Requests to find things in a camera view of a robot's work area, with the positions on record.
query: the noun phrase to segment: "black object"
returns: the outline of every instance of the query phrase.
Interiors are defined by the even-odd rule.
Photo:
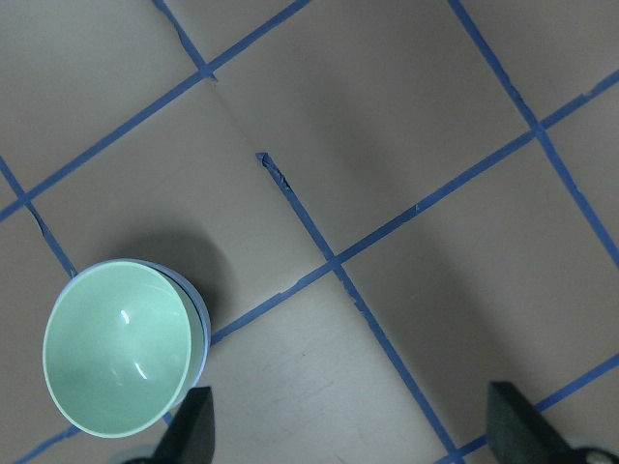
[[[152,457],[125,464],[211,464],[215,453],[215,411],[210,387],[191,389]]]
[[[509,382],[489,385],[486,435],[499,464],[619,464],[604,449],[572,449]]]

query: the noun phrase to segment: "gray floor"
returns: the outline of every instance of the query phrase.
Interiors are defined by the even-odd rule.
[[[619,448],[619,4],[306,3],[170,1],[184,43],[146,1],[0,6],[9,461],[165,431],[73,434],[45,387],[55,297],[113,257],[203,293],[217,463],[492,462],[502,379]]]

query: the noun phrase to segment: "blue grid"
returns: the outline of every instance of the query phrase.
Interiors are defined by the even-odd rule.
[[[291,3],[288,7],[283,9],[281,12],[273,16],[267,22],[262,24],[256,30],[245,36],[242,40],[231,46],[228,50],[223,52],[221,55],[216,57],[211,62],[206,62],[200,53],[197,51],[197,48],[193,45],[191,39],[183,30],[180,23],[174,17],[170,9],[165,5],[163,0],[152,0],[153,4],[156,8],[158,8],[172,23],[174,28],[176,29],[179,40],[185,51],[192,58],[193,63],[196,66],[197,71],[190,75],[188,78],[183,80],[181,83],[176,85],[170,91],[165,93],[163,96],[158,98],[156,101],[139,111],[135,114],[131,119],[125,122],[123,125],[119,126],[116,130],[99,140],[92,147],[87,149],[85,152],[80,154],[78,157],[64,165],[62,168],[51,174],[49,177],[44,179],[42,182],[34,186],[29,191],[24,191],[21,184],[13,174],[10,167],[5,163],[5,161],[0,157],[0,171],[6,178],[7,182],[11,186],[14,191],[17,200],[13,203],[5,207],[0,211],[0,222],[8,218],[10,215],[20,210],[22,207],[26,208],[31,215],[35,218],[37,223],[39,224],[42,235],[44,237],[45,242],[48,244],[54,255],[57,257],[60,264],[63,266],[63,269],[67,273],[69,277],[75,276],[75,268],[66,255],[64,250],[61,248],[60,244],[55,239],[51,230],[45,224],[42,216],[34,207],[32,201],[38,196],[42,195],[45,191],[50,189],[52,186],[63,180],[69,174],[78,169],[79,166],[96,156],[103,149],[109,146],[114,141],[118,140],[127,132],[131,131],[141,122],[145,121],[147,118],[152,116],[155,112],[162,109],[168,103],[175,100],[177,97],[181,96],[183,93],[191,89],[195,84],[200,82],[201,80],[208,78],[217,80],[215,77],[215,72],[225,65],[228,61],[233,59],[243,50],[248,48],[255,41],[260,39],[262,36],[267,34],[270,30],[282,24],[284,21],[292,17],[294,14],[301,11],[310,0],[297,0]],[[285,196],[285,198],[290,203],[290,206],[293,208],[295,213],[297,214],[299,220],[304,224],[309,234],[313,238],[315,244],[318,246],[320,251],[323,253],[324,258],[326,259],[326,263],[312,272],[308,273],[304,277],[302,277],[297,283],[291,286],[289,289],[284,292],[278,293],[265,301],[264,303],[258,305],[254,309],[247,312],[245,315],[237,319],[236,321],[230,323],[228,326],[219,330],[217,333],[213,334],[212,345],[217,345],[224,338],[230,336],[234,332],[238,331],[245,327],[248,323],[260,317],[273,307],[279,305],[285,300],[289,299],[293,295],[297,294],[307,286],[311,285],[327,273],[333,272],[340,282],[342,283],[346,292],[352,297],[355,306],[359,309],[361,314],[366,318],[369,327],[371,328],[374,336],[377,341],[381,345],[381,347],[385,350],[387,356],[390,361],[394,365],[395,369],[398,371],[398,374],[402,378],[406,387],[410,390],[412,396],[415,398],[422,411],[426,415],[426,418],[434,429],[436,435],[440,439],[443,444],[447,455],[443,458],[436,461],[436,464],[449,464],[453,462],[461,463],[463,462],[463,458],[468,454],[478,450],[486,445],[486,436],[480,436],[475,440],[472,440],[468,444],[456,448],[452,438],[449,433],[441,423],[441,420],[437,417],[435,412],[433,411],[431,405],[427,401],[424,393],[421,391],[417,383],[415,382],[413,376],[404,365],[403,361],[399,357],[396,349],[389,341],[389,338],[381,329],[380,325],[376,321],[373,316],[370,308],[366,304],[366,302],[361,297],[360,293],[357,291],[353,281],[350,279],[348,274],[343,268],[343,264],[361,253],[368,247],[371,247],[376,242],[382,240],[383,238],[390,235],[392,232],[403,226],[403,224],[407,223],[411,219],[415,218],[428,208],[431,208],[447,195],[456,191],[463,185],[465,185],[470,180],[476,178],[483,172],[490,169],[492,166],[504,160],[512,153],[516,152],[520,148],[527,145],[529,142],[533,140],[537,140],[537,142],[542,146],[548,160],[554,167],[557,175],[560,177],[562,182],[564,183],[566,189],[572,196],[576,205],[583,213],[587,221],[589,222],[591,228],[598,236],[602,245],[608,252],[610,258],[613,260],[615,265],[619,268],[619,248],[612,240],[612,237],[607,232],[604,224],[596,214],[593,207],[588,202],[585,195],[579,190],[578,186],[575,183],[575,180],[570,173],[569,169],[562,161],[559,153],[555,149],[552,140],[547,134],[547,131],[564,120],[569,115],[573,114],[575,111],[580,109],[582,106],[595,99],[603,92],[608,90],[610,87],[614,86],[617,82],[619,82],[619,70],[613,72],[612,74],[605,77],[601,80],[591,92],[586,95],[579,95],[568,101],[566,104],[558,108],[549,116],[545,117],[543,120],[539,120],[538,117],[533,113],[533,111],[526,104],[524,99],[522,98],[520,92],[513,85],[509,76],[503,69],[500,61],[497,56],[494,54],[490,46],[484,40],[482,34],[477,28],[475,22],[468,14],[468,12],[464,9],[459,0],[448,0],[450,7],[452,8],[454,14],[459,19],[460,23],[469,34],[473,43],[478,47],[479,51],[482,53],[484,58],[486,59],[488,65],[494,71],[497,79],[503,86],[504,90],[511,98],[512,102],[522,115],[523,119],[528,124],[530,130],[521,134],[519,137],[510,141],[502,148],[497,150],[496,152],[490,154],[486,158],[482,159],[475,165],[471,166],[458,176],[456,176],[452,181],[448,182],[441,188],[437,189],[435,192],[431,193],[418,203],[411,206],[409,209],[394,217],[390,221],[383,224],[381,227],[377,228],[370,234],[366,235],[363,239],[361,239],[356,244],[350,246],[345,251],[341,252],[338,255],[335,255],[324,237],[315,226],[313,220],[310,217],[310,214],[307,212],[305,207],[301,204],[296,194],[292,190],[291,186],[286,182],[285,177],[280,172],[280,170],[275,165],[274,161],[267,154],[258,154],[257,157],[261,161],[263,167],[271,174],[272,178],[280,188],[281,192]],[[600,364],[594,366],[589,371],[582,374],[580,377],[574,379],[571,383],[554,392],[547,398],[543,399],[539,403],[536,404],[536,407],[539,411],[545,411],[546,409],[552,407],[553,405],[559,403],[565,398],[571,396],[575,392],[578,392],[585,386],[594,382],[596,379],[605,375],[607,372],[613,370],[619,366],[619,354],[609,358],[601,362]],[[163,420],[166,423],[170,423],[171,415],[167,413]],[[28,452],[22,458],[18,459],[15,463],[26,463],[35,457],[39,456],[41,453],[48,450],[50,447],[55,445],[58,442],[66,440],[68,438],[73,437],[75,434],[79,432],[74,426],[70,426],[66,430],[60,432],[59,434],[45,440],[36,446],[32,451]]]

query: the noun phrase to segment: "screw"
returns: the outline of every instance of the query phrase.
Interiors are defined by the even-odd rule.
[[[600,451],[587,452],[586,460],[587,464],[612,464],[610,456]]]

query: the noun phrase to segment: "green bowl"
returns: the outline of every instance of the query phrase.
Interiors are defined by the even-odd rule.
[[[200,318],[176,282],[131,261],[77,275],[44,336],[44,375],[62,414],[92,435],[133,435],[180,403],[205,352]]]

